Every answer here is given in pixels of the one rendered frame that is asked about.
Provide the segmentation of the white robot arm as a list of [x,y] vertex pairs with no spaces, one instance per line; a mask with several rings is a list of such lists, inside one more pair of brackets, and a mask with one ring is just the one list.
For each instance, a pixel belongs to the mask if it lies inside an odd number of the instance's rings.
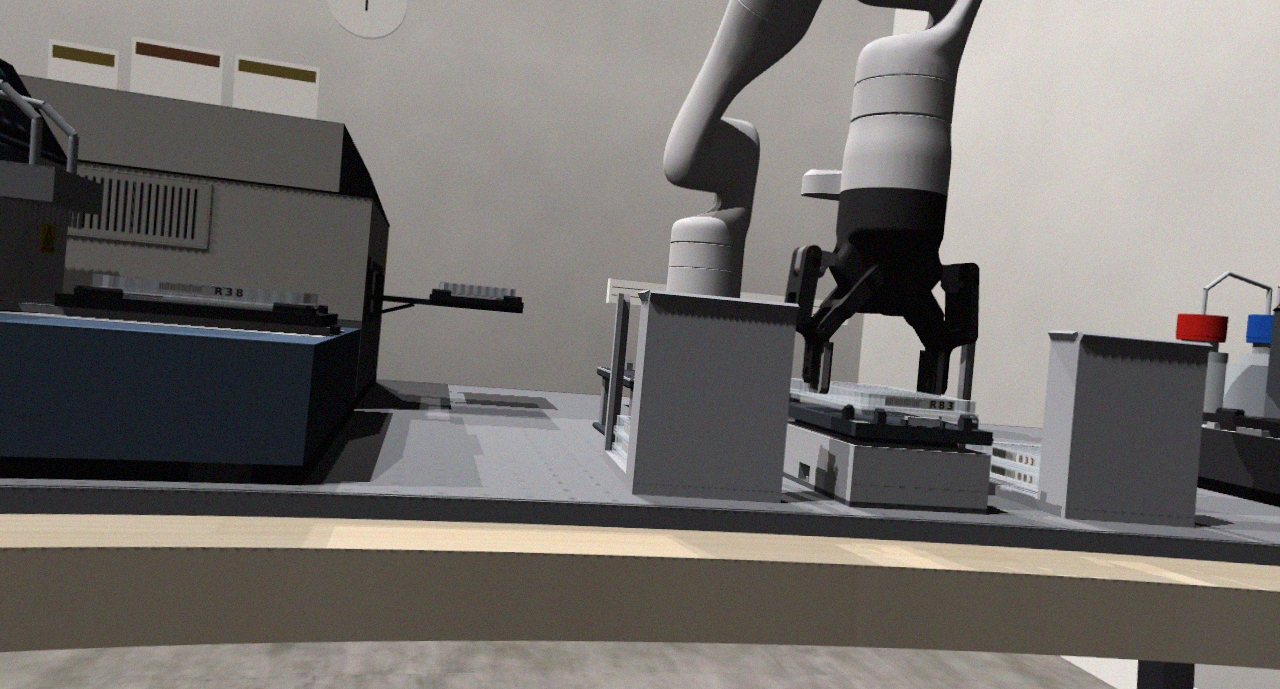
[[[858,1],[929,19],[925,29],[863,47],[842,172],[806,172],[801,193],[838,201],[842,191],[884,187],[948,197],[957,69],[982,0]],[[722,117],[741,88],[800,42],[820,3],[730,0],[666,145],[669,183],[716,193],[707,213],[675,222],[666,291],[740,298],[760,140],[749,120]]]

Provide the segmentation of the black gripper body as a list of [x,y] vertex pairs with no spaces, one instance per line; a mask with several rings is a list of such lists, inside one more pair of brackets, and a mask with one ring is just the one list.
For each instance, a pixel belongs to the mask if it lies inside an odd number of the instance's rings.
[[890,268],[890,277],[856,314],[905,318],[913,314],[918,305],[902,282],[908,268],[919,268],[931,291],[940,282],[947,199],[945,193],[908,188],[840,192],[833,251],[837,256],[835,268],[829,266],[838,289],[845,297],[870,266]]

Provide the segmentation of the white plastic bottle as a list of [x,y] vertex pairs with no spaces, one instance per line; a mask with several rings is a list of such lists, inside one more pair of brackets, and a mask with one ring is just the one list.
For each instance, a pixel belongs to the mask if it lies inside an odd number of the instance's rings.
[[1263,417],[1268,366],[1226,364],[1222,409],[1242,409],[1245,415]]

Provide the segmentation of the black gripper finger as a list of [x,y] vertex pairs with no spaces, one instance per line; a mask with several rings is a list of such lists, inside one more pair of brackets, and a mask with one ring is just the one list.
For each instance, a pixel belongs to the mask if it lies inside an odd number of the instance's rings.
[[925,351],[920,350],[916,392],[934,396],[945,396],[947,391],[952,350],[977,342],[979,319],[980,270],[977,263],[942,268],[940,286],[945,291],[945,314],[919,268],[908,268],[902,273],[902,282],[918,305],[915,312],[904,319],[925,347]]
[[838,286],[820,304],[812,318],[818,278],[824,277],[827,268],[835,268],[837,254],[820,250],[812,245],[794,250],[785,304],[799,304],[796,332],[805,339],[803,382],[808,391],[827,394],[833,355],[833,342],[829,337],[837,332],[845,320],[852,318],[858,309],[890,277],[890,268],[876,264],[844,297]]

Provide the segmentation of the red bottle cap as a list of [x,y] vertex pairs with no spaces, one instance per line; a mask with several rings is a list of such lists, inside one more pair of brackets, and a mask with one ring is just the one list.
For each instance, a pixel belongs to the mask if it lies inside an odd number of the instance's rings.
[[1176,336],[1211,336],[1228,338],[1228,318],[1201,314],[1178,314]]

